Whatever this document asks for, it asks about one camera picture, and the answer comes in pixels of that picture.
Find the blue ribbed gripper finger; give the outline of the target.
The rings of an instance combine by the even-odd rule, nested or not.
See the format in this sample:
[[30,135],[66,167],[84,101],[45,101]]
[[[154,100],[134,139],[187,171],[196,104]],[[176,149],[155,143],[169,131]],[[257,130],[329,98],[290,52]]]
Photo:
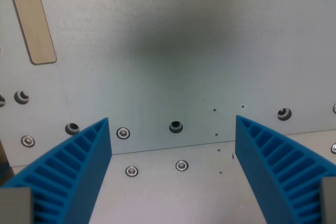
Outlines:
[[235,154],[267,223],[322,223],[320,186],[335,176],[332,162],[240,115]]
[[89,223],[112,157],[108,118],[26,166],[3,188],[30,188],[34,223]]

